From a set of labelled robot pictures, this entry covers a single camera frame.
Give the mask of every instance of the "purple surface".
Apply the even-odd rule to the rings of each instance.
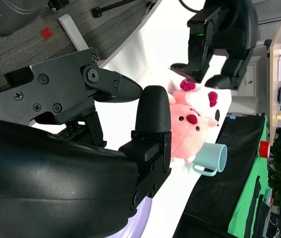
[[[107,238],[140,238],[149,218],[151,204],[152,199],[145,197],[137,207],[136,215],[128,219],[127,226]]]

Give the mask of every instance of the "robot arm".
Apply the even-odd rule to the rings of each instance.
[[[0,92],[0,237],[109,236],[170,175],[167,92],[161,86],[142,90],[98,68],[97,59],[88,49],[6,75],[11,88]],[[138,98],[131,141],[118,151],[105,149],[94,100]],[[65,123],[66,129],[53,135],[26,126],[32,119]]]
[[[188,22],[188,64],[171,69],[190,81],[201,83],[216,50],[226,50],[228,58],[220,75],[205,86],[237,90],[257,41],[258,20],[251,0],[206,0],[204,8]]]

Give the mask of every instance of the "plush toy nose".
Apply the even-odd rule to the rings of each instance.
[[[188,120],[188,122],[190,122],[191,124],[195,125],[196,123],[198,123],[198,119],[196,118],[195,115],[187,115],[186,119]]]

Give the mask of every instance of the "red cup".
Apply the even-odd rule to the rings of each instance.
[[[270,142],[260,141],[259,156],[263,158],[269,158],[270,155]]]

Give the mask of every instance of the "red object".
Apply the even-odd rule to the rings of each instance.
[[[49,27],[43,29],[40,33],[46,40],[53,35]]]
[[[210,107],[214,107],[218,103],[218,94],[216,92],[209,92]]]
[[[180,88],[183,89],[185,92],[195,89],[196,85],[193,82],[189,82],[187,80],[182,80],[180,83]]]
[[[269,141],[261,141],[259,147],[259,156],[263,158],[269,158],[270,154],[270,142]]]

